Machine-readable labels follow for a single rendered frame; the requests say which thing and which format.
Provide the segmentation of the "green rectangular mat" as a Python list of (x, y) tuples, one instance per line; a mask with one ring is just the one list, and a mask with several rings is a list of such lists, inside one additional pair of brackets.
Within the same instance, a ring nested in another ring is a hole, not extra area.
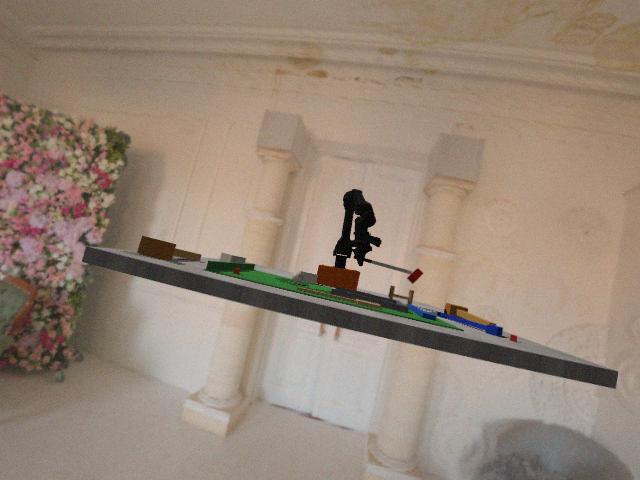
[(380, 313), (388, 313), (391, 315), (396, 315), (396, 316), (400, 316), (400, 317), (404, 317), (404, 318), (408, 318), (408, 319), (412, 319), (412, 320), (417, 320), (417, 321), (421, 321), (421, 322), (425, 322), (425, 323), (429, 323), (432, 325), (436, 325), (436, 326), (441, 326), (441, 327), (449, 327), (449, 328), (453, 328), (456, 330), (461, 330), (464, 331), (461, 328), (456, 327), (455, 325), (451, 325), (448, 324), (438, 318), (434, 320), (431, 319), (427, 319), (427, 318), (423, 318), (420, 315), (418, 315), (417, 313), (415, 313), (414, 311), (412, 311), (411, 309), (408, 308), (408, 313), (406, 312), (402, 312), (402, 311), (398, 311), (398, 310), (394, 310), (394, 309), (387, 309), (387, 308), (381, 308), (380, 309), (376, 309), (376, 308), (372, 308), (372, 307), (367, 307), (367, 306), (363, 306), (363, 305), (359, 305), (356, 303), (352, 303), (352, 302), (348, 302), (348, 301), (344, 301), (344, 300), (339, 300), (339, 299), (335, 299), (335, 298), (331, 298), (331, 297), (326, 297), (326, 296), (322, 296), (322, 295), (318, 295), (318, 294), (313, 294), (313, 293), (309, 293), (309, 292), (305, 292), (305, 291), (300, 291), (297, 290), (297, 287), (301, 287), (301, 288), (306, 288), (306, 289), (310, 289), (310, 290), (314, 290), (314, 291), (319, 291), (319, 292), (323, 292), (323, 293), (327, 293), (327, 294), (331, 294), (331, 291), (333, 288), (328, 288), (328, 287), (324, 287), (324, 286), (320, 286), (320, 285), (316, 285), (316, 284), (311, 284), (311, 283), (307, 283), (307, 282), (301, 282), (299, 284), (296, 284), (292, 281), (292, 279), (290, 278), (286, 278), (286, 277), (282, 277), (282, 276), (277, 276), (277, 275), (273, 275), (273, 274), (269, 274), (269, 273), (265, 273), (265, 272), (261, 272), (261, 271), (256, 271), (256, 270), (240, 270), (239, 274), (234, 274), (235, 270), (206, 270), (205, 271), (209, 271), (209, 272), (213, 272), (213, 273), (217, 273), (217, 274), (221, 274), (221, 275), (226, 275), (226, 276), (230, 276), (230, 277), (234, 277), (237, 279), (241, 279), (241, 280), (246, 280), (246, 281), (250, 281), (250, 282), (254, 282), (254, 283), (258, 283), (258, 284), (262, 284), (262, 285), (267, 285), (267, 286), (271, 286), (271, 287), (275, 287), (275, 288), (279, 288), (279, 289), (283, 289), (283, 290), (288, 290), (288, 291), (292, 291), (292, 292), (296, 292), (296, 293), (300, 293), (300, 294), (304, 294), (304, 295), (309, 295), (309, 296), (313, 296), (313, 297), (317, 297), (317, 298), (321, 298), (321, 299), (325, 299), (325, 300), (329, 300), (329, 301), (334, 301), (334, 302), (338, 302), (338, 303), (342, 303), (342, 304), (346, 304), (346, 305), (350, 305), (350, 306), (355, 306), (355, 307), (359, 307), (359, 308), (363, 308), (363, 309), (367, 309), (367, 310), (371, 310), (371, 311), (376, 311), (376, 312), (380, 312)]

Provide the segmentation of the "orange mallet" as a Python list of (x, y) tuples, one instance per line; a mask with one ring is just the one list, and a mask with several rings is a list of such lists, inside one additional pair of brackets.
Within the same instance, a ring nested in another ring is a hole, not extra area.
[(142, 236), (137, 253), (170, 261), (173, 256), (200, 261), (200, 254), (175, 249), (175, 247), (176, 244)]
[(444, 314), (447, 315), (451, 315), (460, 319), (467, 319), (479, 324), (483, 324), (483, 325), (493, 325), (496, 326), (496, 324), (483, 319), (481, 317), (478, 317), (477, 315), (474, 314), (469, 314), (468, 313), (468, 309), (462, 306), (458, 306), (458, 305), (454, 305), (454, 304), (450, 304), (450, 303), (446, 303), (445, 304), (445, 309), (444, 309)]

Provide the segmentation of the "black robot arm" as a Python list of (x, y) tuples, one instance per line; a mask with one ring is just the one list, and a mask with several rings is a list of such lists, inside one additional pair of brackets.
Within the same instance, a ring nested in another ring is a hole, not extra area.
[[(337, 241), (333, 251), (333, 256), (336, 256), (335, 266), (333, 267), (346, 269), (346, 260), (351, 257), (353, 251), (352, 248), (348, 247), (348, 244), (351, 241), (350, 234), (354, 212), (356, 215), (360, 215), (355, 219), (355, 230), (368, 230), (369, 227), (376, 223), (376, 218), (374, 216), (375, 214), (372, 205), (365, 200), (361, 190), (352, 189), (351, 191), (346, 192), (343, 197), (343, 201), (343, 206), (345, 208), (344, 223), (341, 238)], [(365, 242), (369, 242), (369, 245), (371, 243), (380, 247), (382, 240), (378, 237), (371, 236), (368, 232), (365, 237)]]

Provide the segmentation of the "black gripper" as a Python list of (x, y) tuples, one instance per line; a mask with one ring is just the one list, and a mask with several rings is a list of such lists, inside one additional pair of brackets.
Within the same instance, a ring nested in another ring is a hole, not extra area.
[(363, 262), (364, 262), (363, 258), (365, 258), (365, 255), (369, 251), (372, 251), (372, 246), (369, 245), (369, 242), (368, 243), (365, 242), (365, 237), (367, 233), (368, 233), (368, 230), (364, 230), (364, 229), (355, 230), (355, 232), (353, 232), (353, 234), (355, 235), (355, 240), (351, 240), (348, 244), (348, 247), (350, 248), (355, 247), (355, 249), (352, 249), (352, 250), (359, 266), (363, 266)]

